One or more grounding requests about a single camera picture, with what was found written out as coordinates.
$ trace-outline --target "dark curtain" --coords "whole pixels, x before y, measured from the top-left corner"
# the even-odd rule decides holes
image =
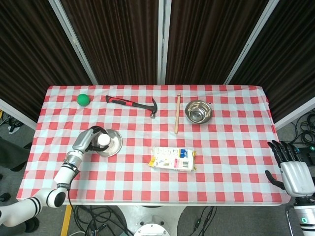
[[[173,0],[167,84],[223,84],[267,0]]]
[[[62,0],[100,84],[157,83],[158,0]]]
[[[230,84],[262,86],[274,122],[315,97],[315,1],[280,1]]]
[[[48,1],[0,1],[0,98],[37,121],[50,85],[91,84]]]

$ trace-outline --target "yellow floor stripe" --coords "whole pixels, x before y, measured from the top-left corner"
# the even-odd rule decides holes
[[[64,218],[63,218],[63,229],[61,230],[60,236],[67,236],[68,233],[68,228],[69,228],[69,223],[70,223],[70,217],[71,217],[71,206],[67,205],[64,213]]]

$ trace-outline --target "hammer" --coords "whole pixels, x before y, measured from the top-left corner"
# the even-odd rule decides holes
[[[106,95],[106,102],[113,102],[113,103],[118,103],[118,104],[125,105],[125,106],[139,107],[139,108],[147,109],[147,110],[151,111],[151,115],[150,115],[151,118],[155,118],[156,112],[158,111],[157,103],[154,101],[153,98],[152,98],[153,106],[147,106],[147,105],[139,104],[139,103],[132,102],[129,100],[111,97],[108,95]]]

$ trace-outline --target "hammer head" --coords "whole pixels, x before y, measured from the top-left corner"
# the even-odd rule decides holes
[[[153,107],[152,107],[152,113],[150,115],[150,117],[152,119],[154,119],[156,117],[156,112],[158,111],[158,106],[157,106],[157,103],[154,101],[154,99],[152,98],[152,102],[153,102]]]

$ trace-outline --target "white frame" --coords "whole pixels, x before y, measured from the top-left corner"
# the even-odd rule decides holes
[[[0,99],[0,110],[3,110],[4,112],[18,119],[20,122],[27,125],[29,128],[36,130],[37,123],[35,121],[28,118],[26,115],[16,110],[14,107],[12,107],[10,104],[6,103],[2,99]]]
[[[276,8],[278,2],[279,2],[279,0],[269,0],[269,2],[267,3],[264,11],[262,12],[259,20],[257,21],[257,24],[255,25],[254,29],[252,30],[252,33],[250,34],[250,36],[249,36],[249,38],[248,38],[248,40],[247,40],[247,42],[246,42],[242,52],[240,53],[240,55],[237,58],[233,68],[231,69],[229,75],[227,76],[227,78],[226,78],[226,80],[224,82],[225,85],[228,85],[230,83],[231,79],[233,78],[233,76],[235,75],[236,71],[238,70],[238,68],[242,64],[242,62],[243,62],[244,58],[246,57],[247,53],[251,49],[253,43],[257,39],[260,31],[265,26],[265,24],[266,24],[267,20],[269,19],[271,13]]]
[[[171,0],[158,1],[158,32],[157,32],[157,84],[165,85],[169,26],[171,20]]]
[[[75,53],[77,54],[83,68],[85,69],[90,81],[93,85],[98,85],[97,79],[92,71],[92,68],[90,66],[90,63],[85,56],[85,53],[81,47],[81,44],[79,42],[79,39],[77,38],[77,35],[75,34],[75,31],[71,25],[70,20],[68,19],[68,16],[60,2],[60,0],[49,0],[49,3],[54,10],[65,34],[67,35]]]
[[[310,111],[311,109],[315,108],[315,97],[313,97],[308,102],[304,103],[299,108],[295,109],[293,112],[291,112],[289,115],[285,116],[281,120],[275,123],[276,130],[281,129],[282,127],[286,126],[290,122],[294,121],[295,119],[299,118],[306,112]]]

